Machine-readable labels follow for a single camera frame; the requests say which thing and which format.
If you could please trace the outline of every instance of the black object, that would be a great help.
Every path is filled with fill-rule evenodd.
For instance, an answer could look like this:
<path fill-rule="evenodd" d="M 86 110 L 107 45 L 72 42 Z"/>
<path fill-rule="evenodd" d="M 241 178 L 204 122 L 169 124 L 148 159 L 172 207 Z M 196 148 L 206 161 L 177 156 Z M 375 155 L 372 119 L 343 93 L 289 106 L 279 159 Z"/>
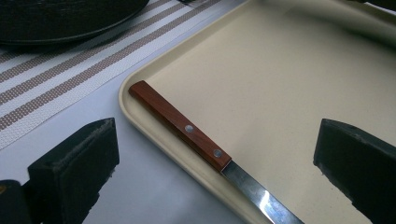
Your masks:
<path fill-rule="evenodd" d="M 31 224 L 20 182 L 0 181 L 0 223 Z"/>
<path fill-rule="evenodd" d="M 373 223 L 396 223 L 396 147 L 323 119 L 314 164 Z"/>
<path fill-rule="evenodd" d="M 34 224 L 80 224 L 119 163 L 115 121 L 98 120 L 33 162 L 28 167 L 30 180 L 23 190 L 15 190 L 12 197 L 0 197 L 0 204 L 14 202 L 22 208 L 27 204 L 29 219 Z M 18 194 L 23 194 L 24 200 L 17 200 Z M 21 209 L 9 210 L 7 222 L 0 223 L 29 223 L 11 219 L 21 215 L 28 213 Z"/>
<path fill-rule="evenodd" d="M 378 7 L 382 7 L 388 10 L 396 11 L 396 1 L 395 0 L 348 0 L 360 3 L 370 3 Z"/>
<path fill-rule="evenodd" d="M 2 0 L 0 42 L 50 44 L 98 35 L 149 0 Z"/>

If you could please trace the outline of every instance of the dark plate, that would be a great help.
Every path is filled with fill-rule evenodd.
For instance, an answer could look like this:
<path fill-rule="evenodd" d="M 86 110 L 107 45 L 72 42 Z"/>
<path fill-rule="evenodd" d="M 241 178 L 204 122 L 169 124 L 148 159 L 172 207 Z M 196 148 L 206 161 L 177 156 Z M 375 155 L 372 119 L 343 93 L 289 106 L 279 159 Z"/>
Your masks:
<path fill-rule="evenodd" d="M 126 21 L 149 0 L 3 0 L 0 42 L 37 45 L 73 41 Z"/>

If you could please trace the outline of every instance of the knife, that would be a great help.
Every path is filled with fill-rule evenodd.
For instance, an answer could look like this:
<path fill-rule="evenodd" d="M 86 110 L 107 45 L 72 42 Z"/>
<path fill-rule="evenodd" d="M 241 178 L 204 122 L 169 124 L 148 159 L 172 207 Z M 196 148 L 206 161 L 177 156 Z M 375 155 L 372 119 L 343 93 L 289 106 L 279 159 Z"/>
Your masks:
<path fill-rule="evenodd" d="M 146 81 L 136 82 L 128 92 L 164 125 L 171 128 L 216 171 L 240 189 L 272 223 L 303 223 Z"/>

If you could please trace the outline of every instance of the beige tray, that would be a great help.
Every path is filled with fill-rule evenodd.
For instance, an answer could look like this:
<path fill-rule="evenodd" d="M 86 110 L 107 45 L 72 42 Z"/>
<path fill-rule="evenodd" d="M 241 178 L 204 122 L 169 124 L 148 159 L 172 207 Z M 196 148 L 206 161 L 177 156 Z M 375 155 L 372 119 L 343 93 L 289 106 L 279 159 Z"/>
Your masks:
<path fill-rule="evenodd" d="M 128 76 L 120 107 L 248 222 L 266 219 L 128 94 L 133 83 L 145 79 L 305 223 L 369 223 L 313 155 L 323 118 L 396 145 L 395 40 L 395 27 L 340 2 L 251 0 Z"/>

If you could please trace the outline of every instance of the striped placemat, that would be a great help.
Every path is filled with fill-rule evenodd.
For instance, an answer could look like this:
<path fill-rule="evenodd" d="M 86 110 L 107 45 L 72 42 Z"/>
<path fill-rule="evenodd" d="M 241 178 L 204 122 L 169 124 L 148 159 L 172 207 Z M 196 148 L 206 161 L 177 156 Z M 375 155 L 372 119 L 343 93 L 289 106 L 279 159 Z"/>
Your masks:
<path fill-rule="evenodd" d="M 89 40 L 0 46 L 0 149 L 230 5 L 151 0 L 132 20 Z"/>

